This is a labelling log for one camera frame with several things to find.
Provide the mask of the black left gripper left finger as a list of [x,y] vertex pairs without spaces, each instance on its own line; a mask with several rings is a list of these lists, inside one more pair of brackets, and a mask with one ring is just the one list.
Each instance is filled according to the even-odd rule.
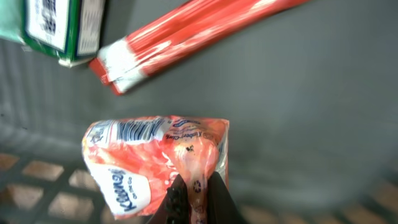
[[167,189],[158,210],[146,224],[189,224],[189,216],[187,187],[178,175]]

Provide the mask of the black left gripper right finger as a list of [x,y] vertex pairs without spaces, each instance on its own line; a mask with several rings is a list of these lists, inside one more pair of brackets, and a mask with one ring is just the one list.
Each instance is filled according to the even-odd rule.
[[208,224],[248,224],[235,206],[220,174],[214,172],[208,180]]

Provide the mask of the orange Kleenex tissue pack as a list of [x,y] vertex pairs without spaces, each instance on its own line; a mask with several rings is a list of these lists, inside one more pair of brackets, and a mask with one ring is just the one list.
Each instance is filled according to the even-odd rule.
[[207,183],[228,183],[229,121],[144,116],[93,123],[84,161],[115,219],[152,215],[177,176],[187,186],[190,223],[206,223]]

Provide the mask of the red stick packet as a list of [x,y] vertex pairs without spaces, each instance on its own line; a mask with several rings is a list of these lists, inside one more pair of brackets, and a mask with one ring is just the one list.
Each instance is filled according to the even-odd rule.
[[306,0],[193,0],[113,44],[89,66],[122,95],[143,80],[265,17]]

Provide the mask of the green gum box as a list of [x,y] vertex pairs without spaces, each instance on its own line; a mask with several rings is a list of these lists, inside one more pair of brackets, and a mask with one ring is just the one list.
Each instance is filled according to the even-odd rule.
[[74,67],[100,47],[105,0],[23,0],[21,34],[33,50]]

